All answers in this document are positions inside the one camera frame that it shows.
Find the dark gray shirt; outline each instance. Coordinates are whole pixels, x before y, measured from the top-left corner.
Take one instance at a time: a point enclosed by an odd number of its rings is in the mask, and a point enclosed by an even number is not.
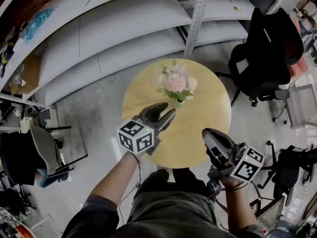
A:
[[[119,228],[117,206],[100,196],[89,196],[68,224],[63,238],[263,238],[257,226],[235,236],[216,225],[207,198],[187,192],[146,192],[137,196],[127,224]]]

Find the table top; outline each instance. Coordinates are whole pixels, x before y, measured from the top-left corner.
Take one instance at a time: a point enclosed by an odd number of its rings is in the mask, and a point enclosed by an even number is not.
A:
[[[162,66],[172,66],[173,61],[187,67],[188,75],[194,77],[198,85],[194,98],[176,109],[174,121],[159,135],[160,145],[152,156],[146,155],[146,158],[161,167],[186,168],[198,165],[208,158],[202,138],[204,128],[229,132],[230,99],[222,82],[211,70],[186,59],[167,59],[151,64],[132,80],[126,91],[122,118],[132,118],[143,108],[160,102],[168,102],[166,111],[174,108],[171,99],[157,92],[156,83]]]

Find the flower bouquet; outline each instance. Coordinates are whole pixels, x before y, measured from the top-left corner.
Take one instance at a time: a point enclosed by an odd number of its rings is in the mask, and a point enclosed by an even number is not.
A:
[[[173,65],[162,68],[158,77],[159,93],[163,93],[175,101],[176,107],[184,105],[185,100],[194,98],[197,80],[187,75],[187,68],[173,61]]]

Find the gray floor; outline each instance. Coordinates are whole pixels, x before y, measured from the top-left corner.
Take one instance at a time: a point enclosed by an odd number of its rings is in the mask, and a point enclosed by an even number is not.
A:
[[[241,43],[240,41],[225,42],[196,48],[191,60],[195,60],[213,72],[228,72],[227,62],[232,49]],[[182,53],[171,54],[163,58],[181,58]],[[93,187],[111,170],[117,163],[111,139],[116,137],[116,128],[121,120],[121,106],[125,91],[131,80],[137,73],[147,65],[153,63],[151,60],[137,66],[122,70],[101,79],[77,92],[67,96],[56,103],[60,125],[71,125],[70,131],[63,131],[61,134],[65,139],[65,147],[62,150],[66,161],[71,161],[86,153],[89,157],[79,162],[75,170],[70,173],[68,181],[55,183],[47,188],[38,186],[26,186],[32,193],[32,201],[38,207],[34,211],[36,218],[51,215],[51,219],[37,231],[39,237],[58,237],[65,229],[70,219],[78,212]],[[229,96],[232,98],[235,87],[229,79],[221,79]],[[298,147],[307,146],[305,131],[291,130],[289,125],[273,123],[270,107],[267,102],[259,103],[258,107],[252,108],[247,96],[241,94],[232,109],[232,123],[229,135],[236,142],[246,142],[249,145],[267,154],[267,163],[270,163],[270,149],[265,146],[266,141],[274,139],[276,148],[286,148],[290,144]],[[191,170],[199,179],[208,181],[207,172],[210,168],[210,161],[192,167]],[[145,179],[155,167],[147,161],[142,162],[141,176]],[[138,171],[135,172],[126,194],[135,186],[138,181]],[[263,182],[265,172],[260,172],[256,182]],[[272,197],[272,183],[262,191],[263,196]],[[299,187],[296,191],[296,199],[304,188]],[[308,198],[316,191],[315,184],[310,185],[305,194]],[[256,198],[253,187],[248,187],[250,202]],[[127,220],[132,203],[134,192],[121,204],[121,211],[124,221]],[[224,194],[219,196],[224,202]],[[226,214],[216,207],[219,220],[226,226]]]

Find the glass vase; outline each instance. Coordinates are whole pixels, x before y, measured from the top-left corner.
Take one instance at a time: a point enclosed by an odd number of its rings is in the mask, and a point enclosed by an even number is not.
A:
[[[185,102],[181,101],[180,99],[173,99],[173,101],[176,109],[183,107],[185,104]]]

